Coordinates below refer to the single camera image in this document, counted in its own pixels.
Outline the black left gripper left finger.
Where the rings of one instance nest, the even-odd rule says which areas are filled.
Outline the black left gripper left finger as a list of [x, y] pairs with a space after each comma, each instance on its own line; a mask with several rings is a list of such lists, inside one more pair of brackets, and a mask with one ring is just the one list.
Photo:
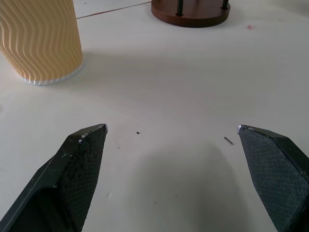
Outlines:
[[0, 221], [2, 232], [80, 232], [97, 186], [108, 128], [69, 135]]

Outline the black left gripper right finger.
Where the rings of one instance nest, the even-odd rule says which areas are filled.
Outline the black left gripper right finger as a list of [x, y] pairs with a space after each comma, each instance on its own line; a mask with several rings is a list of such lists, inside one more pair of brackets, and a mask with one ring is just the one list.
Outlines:
[[288, 137], [239, 125], [254, 188], [279, 232], [309, 230], [309, 159]]

